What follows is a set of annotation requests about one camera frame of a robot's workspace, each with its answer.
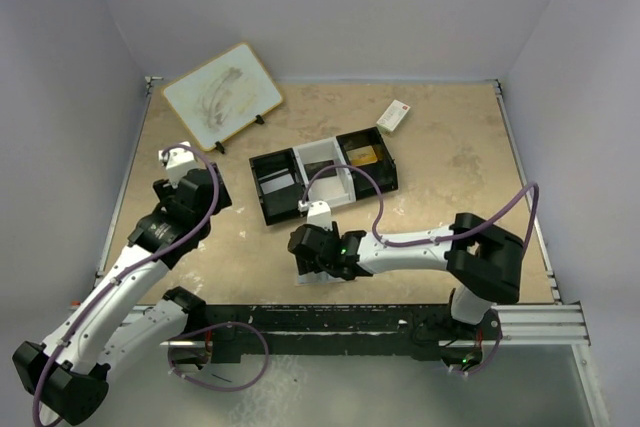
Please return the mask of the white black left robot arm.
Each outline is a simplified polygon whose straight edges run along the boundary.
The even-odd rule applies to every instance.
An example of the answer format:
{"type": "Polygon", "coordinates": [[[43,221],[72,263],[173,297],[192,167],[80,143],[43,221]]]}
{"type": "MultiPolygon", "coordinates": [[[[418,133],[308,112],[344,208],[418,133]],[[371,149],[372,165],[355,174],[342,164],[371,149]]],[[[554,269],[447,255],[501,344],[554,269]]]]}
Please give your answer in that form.
{"type": "Polygon", "coordinates": [[[231,204],[216,165],[199,169],[188,161],[167,171],[168,178],[153,185],[158,204],[138,221],[106,276],[53,332],[39,342],[22,342],[13,353],[20,381],[33,397],[34,425],[84,422],[103,402],[116,372],[144,348],[204,331],[204,312],[173,298],[122,324],[139,299],[209,235],[211,217],[231,204]]]}

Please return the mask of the beige card holder wallet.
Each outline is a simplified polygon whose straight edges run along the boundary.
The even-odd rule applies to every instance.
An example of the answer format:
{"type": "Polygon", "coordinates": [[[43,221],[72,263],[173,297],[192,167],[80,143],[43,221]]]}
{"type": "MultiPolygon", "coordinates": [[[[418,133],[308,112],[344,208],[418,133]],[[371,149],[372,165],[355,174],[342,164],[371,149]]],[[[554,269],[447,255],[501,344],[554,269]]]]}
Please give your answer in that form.
{"type": "Polygon", "coordinates": [[[340,277],[334,277],[322,269],[322,265],[317,260],[297,259],[298,269],[297,283],[299,285],[315,285],[343,282],[340,277]]]}

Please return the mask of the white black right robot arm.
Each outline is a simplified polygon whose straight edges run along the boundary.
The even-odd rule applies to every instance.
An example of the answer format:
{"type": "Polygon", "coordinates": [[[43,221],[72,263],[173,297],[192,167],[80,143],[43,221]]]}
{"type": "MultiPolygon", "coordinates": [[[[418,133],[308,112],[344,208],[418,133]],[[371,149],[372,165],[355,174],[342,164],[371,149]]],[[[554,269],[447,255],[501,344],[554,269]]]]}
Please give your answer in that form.
{"type": "Polygon", "coordinates": [[[474,214],[458,213],[449,226],[382,239],[363,230],[341,234],[336,223],[329,229],[304,224],[291,233],[287,250],[300,276],[351,281],[392,271],[447,272],[460,287],[452,294],[445,327],[452,336],[467,338],[492,305],[520,300],[524,241],[483,224],[474,214]]]}

